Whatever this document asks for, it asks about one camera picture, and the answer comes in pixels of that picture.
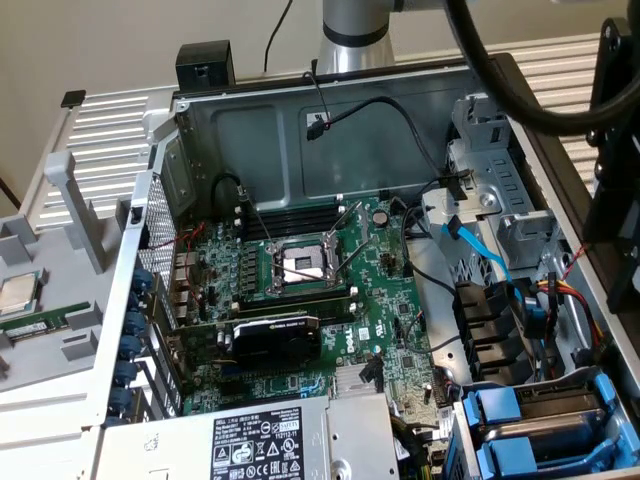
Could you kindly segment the hard disk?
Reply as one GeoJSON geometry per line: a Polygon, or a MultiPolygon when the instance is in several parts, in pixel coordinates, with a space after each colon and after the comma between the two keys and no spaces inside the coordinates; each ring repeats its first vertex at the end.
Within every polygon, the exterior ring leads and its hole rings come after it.
{"type": "Polygon", "coordinates": [[[463,406],[476,446],[527,438],[534,455],[585,455],[606,438],[617,407],[609,377],[595,370],[519,386],[474,386],[463,406]]]}

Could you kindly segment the empty blue disk carrier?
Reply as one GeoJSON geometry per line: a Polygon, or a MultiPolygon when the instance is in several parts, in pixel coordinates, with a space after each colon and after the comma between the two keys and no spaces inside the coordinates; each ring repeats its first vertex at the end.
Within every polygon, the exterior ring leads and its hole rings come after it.
{"type": "Polygon", "coordinates": [[[546,480],[640,463],[640,436],[601,409],[492,425],[476,458],[483,480],[546,480]]]}

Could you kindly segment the metal disk bay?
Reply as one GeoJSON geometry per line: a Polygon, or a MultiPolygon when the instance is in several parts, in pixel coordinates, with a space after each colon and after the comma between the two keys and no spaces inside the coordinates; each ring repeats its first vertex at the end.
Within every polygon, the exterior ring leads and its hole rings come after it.
{"type": "MultiPolygon", "coordinates": [[[[601,369],[597,367],[584,367],[576,371],[581,372],[587,369],[604,373],[601,369]]],[[[617,395],[617,407],[611,419],[617,422],[631,423],[634,429],[636,430],[637,435],[640,436],[640,422],[632,418],[632,416],[630,415],[630,412],[624,405],[622,396],[617,392],[616,387],[614,386],[614,383],[612,380],[611,382],[613,384],[613,387],[617,395]]],[[[467,418],[465,415],[464,406],[463,406],[463,396],[468,390],[474,388],[474,386],[476,385],[480,387],[506,386],[506,385],[501,385],[494,382],[484,381],[484,382],[478,382],[478,383],[466,385],[462,388],[461,396],[459,400],[456,401],[454,404],[453,425],[452,425],[451,433],[449,435],[448,450],[445,456],[445,461],[443,466],[444,480],[483,480],[481,477],[480,467],[478,465],[478,461],[476,458],[476,450],[479,448],[479,446],[476,446],[472,440],[469,425],[467,424],[467,418]]],[[[630,467],[626,469],[616,469],[616,470],[606,471],[603,473],[589,474],[589,475],[596,475],[601,478],[621,478],[624,475],[634,475],[634,474],[640,475],[640,463],[638,463],[634,467],[630,467]]],[[[572,477],[560,478],[560,479],[546,479],[546,480],[568,480],[570,478],[580,477],[580,476],[572,476],[572,477]]]]}

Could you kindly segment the metal optical drive cage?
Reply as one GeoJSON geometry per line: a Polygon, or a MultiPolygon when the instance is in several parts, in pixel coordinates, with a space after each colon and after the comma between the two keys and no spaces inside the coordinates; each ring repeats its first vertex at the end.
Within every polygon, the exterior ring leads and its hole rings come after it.
{"type": "Polygon", "coordinates": [[[484,94],[456,100],[451,122],[458,137],[448,143],[449,163],[472,172],[485,242],[495,244],[511,271],[539,267],[556,220],[534,185],[511,123],[484,94]]]}

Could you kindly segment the open grey PC case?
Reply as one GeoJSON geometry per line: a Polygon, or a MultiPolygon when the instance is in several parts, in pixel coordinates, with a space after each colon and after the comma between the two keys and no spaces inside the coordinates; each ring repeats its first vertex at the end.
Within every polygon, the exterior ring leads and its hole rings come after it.
{"type": "Polygon", "coordinates": [[[482,207],[471,189],[472,172],[449,163],[448,143],[458,137],[454,102],[483,94],[461,64],[445,62],[293,81],[261,82],[207,93],[179,93],[168,129],[152,143],[139,178],[105,316],[100,358],[106,382],[95,390],[103,422],[88,477],[94,480],[105,433],[112,427],[172,420],[183,391],[166,337],[176,327],[169,273],[183,230],[231,220],[248,195],[259,212],[339,205],[376,197],[397,200],[414,214],[421,237],[407,243],[429,320],[431,340],[445,351],[434,357],[437,415],[444,437],[431,447],[443,466],[464,386],[474,381],[453,309],[455,285],[500,285],[531,344],[534,373],[523,384],[555,380],[597,367],[613,381],[633,419],[640,422],[640,324],[636,314],[610,310],[605,277],[621,254],[611,244],[584,242],[583,222],[593,200],[560,140],[508,118],[556,228],[539,267],[511,271],[487,244],[482,207]],[[131,407],[108,411],[128,294],[136,268],[153,274],[140,310],[146,330],[131,407]]]}

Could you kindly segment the metal socket cover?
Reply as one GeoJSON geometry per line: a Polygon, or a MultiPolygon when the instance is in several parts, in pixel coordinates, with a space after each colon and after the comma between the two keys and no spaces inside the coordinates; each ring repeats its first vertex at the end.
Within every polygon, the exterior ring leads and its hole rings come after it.
{"type": "Polygon", "coordinates": [[[338,220],[332,225],[332,227],[327,232],[323,233],[323,242],[328,244],[332,240],[335,240],[338,228],[346,224],[353,213],[357,214],[359,225],[361,227],[361,245],[366,246],[370,242],[369,226],[367,213],[365,208],[362,206],[361,201],[351,204],[340,214],[338,220]]]}

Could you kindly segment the silver finned heat sink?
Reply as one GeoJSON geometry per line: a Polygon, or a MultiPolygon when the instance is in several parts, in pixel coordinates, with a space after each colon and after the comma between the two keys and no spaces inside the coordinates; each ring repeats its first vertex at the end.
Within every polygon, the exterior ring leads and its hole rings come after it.
{"type": "Polygon", "coordinates": [[[355,398],[377,393],[374,383],[363,383],[359,378],[360,371],[366,364],[338,367],[335,372],[334,393],[339,399],[355,398]]]}

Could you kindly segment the thin metal locking lever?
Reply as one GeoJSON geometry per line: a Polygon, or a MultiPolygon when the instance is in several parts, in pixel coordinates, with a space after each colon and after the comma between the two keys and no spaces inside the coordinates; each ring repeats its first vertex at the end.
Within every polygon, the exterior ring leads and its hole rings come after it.
{"type": "Polygon", "coordinates": [[[261,228],[264,232],[264,234],[266,235],[266,238],[269,242],[269,248],[270,250],[273,252],[275,251],[276,248],[276,243],[274,242],[274,240],[272,239],[272,236],[269,232],[269,230],[266,227],[266,224],[264,223],[262,216],[259,212],[259,209],[256,207],[255,203],[253,202],[253,200],[251,199],[251,197],[247,197],[247,201],[249,203],[249,205],[251,206],[253,213],[255,214],[256,218],[258,219],[259,224],[261,225],[261,228]]]}
{"type": "Polygon", "coordinates": [[[289,273],[291,273],[293,275],[297,275],[297,276],[300,276],[300,277],[305,277],[305,278],[312,279],[312,280],[315,280],[315,281],[324,281],[324,280],[326,280],[326,278],[324,276],[318,276],[318,275],[307,273],[305,271],[298,271],[298,270],[290,269],[290,268],[284,267],[283,265],[277,265],[277,264],[274,264],[274,265],[275,265],[276,268],[279,268],[284,272],[289,272],[289,273]]]}

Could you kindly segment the CPU socket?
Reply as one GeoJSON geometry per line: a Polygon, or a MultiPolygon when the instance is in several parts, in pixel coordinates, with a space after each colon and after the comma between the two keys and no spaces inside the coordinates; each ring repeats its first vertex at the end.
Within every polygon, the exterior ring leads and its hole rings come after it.
{"type": "Polygon", "coordinates": [[[265,247],[270,277],[265,293],[270,296],[284,296],[292,294],[297,287],[312,290],[330,290],[345,283],[341,272],[341,255],[337,238],[326,244],[322,234],[306,237],[281,239],[276,243],[275,251],[271,251],[269,244],[265,247]],[[324,276],[326,280],[315,281],[305,277],[293,275],[276,268],[274,264],[305,271],[310,274],[324,276]]]}

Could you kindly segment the black RAM slot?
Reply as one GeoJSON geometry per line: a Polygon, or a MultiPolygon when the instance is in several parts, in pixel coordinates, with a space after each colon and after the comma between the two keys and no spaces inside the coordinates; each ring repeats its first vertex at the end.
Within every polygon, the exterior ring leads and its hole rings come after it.
{"type": "Polygon", "coordinates": [[[248,195],[240,197],[240,213],[232,217],[232,226],[248,226],[263,221],[267,226],[279,223],[322,223],[337,220],[341,213],[335,204],[307,205],[300,208],[256,212],[257,203],[248,195]]]}
{"type": "MultiPolygon", "coordinates": [[[[266,227],[269,230],[272,238],[275,239],[328,231],[337,220],[330,220],[329,222],[322,223],[279,223],[276,225],[266,225],[266,227]]],[[[252,223],[248,226],[240,226],[240,237],[244,241],[257,241],[267,239],[259,223],[252,223]]]]}

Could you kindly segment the grey power supply unit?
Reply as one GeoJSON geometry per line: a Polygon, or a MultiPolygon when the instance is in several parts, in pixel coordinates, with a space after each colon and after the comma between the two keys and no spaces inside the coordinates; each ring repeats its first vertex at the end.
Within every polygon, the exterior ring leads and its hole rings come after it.
{"type": "Polygon", "coordinates": [[[398,480],[381,394],[107,429],[94,480],[398,480]]]}

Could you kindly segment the black graphics card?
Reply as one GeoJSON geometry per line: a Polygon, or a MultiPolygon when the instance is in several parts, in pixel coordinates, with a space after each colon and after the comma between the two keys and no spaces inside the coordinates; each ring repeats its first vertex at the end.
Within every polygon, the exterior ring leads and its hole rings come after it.
{"type": "Polygon", "coordinates": [[[187,359],[195,364],[244,370],[299,367],[322,352],[321,321],[310,315],[258,318],[178,331],[187,359]]]}

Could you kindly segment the green RAM stick white label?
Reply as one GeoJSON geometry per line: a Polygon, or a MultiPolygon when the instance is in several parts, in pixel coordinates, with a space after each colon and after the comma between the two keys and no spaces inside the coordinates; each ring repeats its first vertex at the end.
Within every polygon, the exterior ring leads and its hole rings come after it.
{"type": "Polygon", "coordinates": [[[47,333],[68,326],[66,316],[88,308],[88,302],[82,302],[49,311],[35,312],[20,318],[0,322],[0,331],[9,338],[17,339],[30,335],[47,333]]]}

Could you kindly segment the silver CPU chip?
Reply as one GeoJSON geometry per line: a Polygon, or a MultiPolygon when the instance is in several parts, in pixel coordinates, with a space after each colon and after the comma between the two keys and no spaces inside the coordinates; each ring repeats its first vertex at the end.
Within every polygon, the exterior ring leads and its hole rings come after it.
{"type": "Polygon", "coordinates": [[[0,316],[31,311],[36,304],[38,283],[38,272],[4,279],[0,285],[0,316]]]}

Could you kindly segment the black box bracket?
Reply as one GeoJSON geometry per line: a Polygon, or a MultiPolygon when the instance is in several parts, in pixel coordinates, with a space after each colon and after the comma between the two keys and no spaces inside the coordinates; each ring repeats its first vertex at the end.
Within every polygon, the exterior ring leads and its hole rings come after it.
{"type": "Polygon", "coordinates": [[[229,40],[183,44],[175,61],[179,90],[208,91],[236,84],[229,40]]]}

